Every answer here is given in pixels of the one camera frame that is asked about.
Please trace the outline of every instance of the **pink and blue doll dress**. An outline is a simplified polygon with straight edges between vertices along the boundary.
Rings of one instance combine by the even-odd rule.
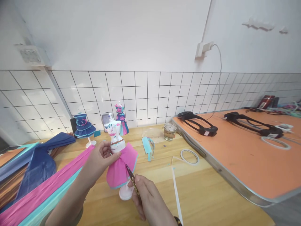
[[[95,127],[90,122],[87,121],[86,117],[87,117],[86,114],[80,114],[74,116],[74,118],[76,118],[76,131],[74,134],[78,138],[90,137],[94,134],[96,130]]]
[[[116,121],[121,121],[120,135],[123,136],[129,133],[129,128],[125,121],[125,114],[123,113],[124,106],[116,104],[115,107],[118,113],[116,116]]]

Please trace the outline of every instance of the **vr headset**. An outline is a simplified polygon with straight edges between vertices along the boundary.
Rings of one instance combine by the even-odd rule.
[[[273,125],[270,125],[270,124],[265,124],[265,123],[262,123],[262,122],[259,122],[255,119],[252,119],[248,116],[245,116],[245,115],[240,115],[238,112],[234,111],[234,112],[231,112],[231,113],[227,113],[224,115],[225,119],[227,121],[230,121],[234,124],[237,124],[241,127],[244,127],[246,129],[249,129],[249,130],[252,130],[254,132],[257,132],[259,133],[259,135],[263,136],[263,137],[271,137],[271,138],[280,138],[283,136],[283,131]],[[252,124],[250,121],[252,122],[255,122],[255,123],[258,123],[260,125],[263,125],[263,126],[266,126],[268,127],[268,129],[262,129],[262,130],[258,130],[258,129],[255,129],[254,127],[250,127],[250,126],[247,126],[245,124],[242,124],[238,121],[238,119],[245,119],[247,120],[247,122],[251,125],[254,125]]]
[[[193,129],[195,129],[196,131],[198,131],[201,135],[203,136],[209,136],[209,137],[214,137],[216,135],[216,132],[218,130],[218,128],[214,125],[212,125],[210,122],[208,122],[206,119],[198,116],[198,115],[194,115],[193,112],[191,111],[184,111],[180,114],[178,114],[178,118],[180,118],[184,123],[186,123],[187,125],[189,125],[190,127],[192,127]],[[191,120],[191,119],[200,119],[203,120],[204,122],[206,122],[208,125],[210,125],[209,128],[205,128],[202,125],[198,124],[197,122]],[[193,125],[189,124],[187,121],[199,126],[199,128],[195,128]]]

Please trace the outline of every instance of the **power cord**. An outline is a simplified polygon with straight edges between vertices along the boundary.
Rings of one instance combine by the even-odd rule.
[[[222,54],[220,53],[220,49],[219,49],[219,46],[217,44],[213,44],[212,46],[216,46],[218,51],[219,51],[219,59],[220,59],[220,71],[219,71],[219,80],[218,80],[219,93],[218,93],[218,97],[217,97],[217,101],[216,101],[216,105],[215,105],[215,108],[213,110],[213,113],[208,119],[210,119],[214,115],[214,113],[216,111],[217,103],[219,102],[219,99],[220,99],[220,96],[221,96],[221,94],[220,94],[220,77],[221,77],[221,74],[222,74]]]

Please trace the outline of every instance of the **white tile wall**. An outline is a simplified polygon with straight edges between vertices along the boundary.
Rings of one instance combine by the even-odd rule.
[[[97,129],[101,115],[125,106],[129,128],[194,113],[256,106],[265,94],[299,101],[300,74],[53,71],[71,114],[86,113]],[[0,71],[0,101],[32,139],[72,131],[39,71]]]

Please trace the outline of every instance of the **right hand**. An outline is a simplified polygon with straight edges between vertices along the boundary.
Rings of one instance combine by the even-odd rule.
[[[177,226],[175,218],[167,208],[154,182],[144,176],[136,174],[135,183],[141,200],[138,198],[136,191],[133,192],[132,200],[140,218],[143,221],[147,219],[151,226]],[[133,186],[132,181],[129,182],[128,186]]]

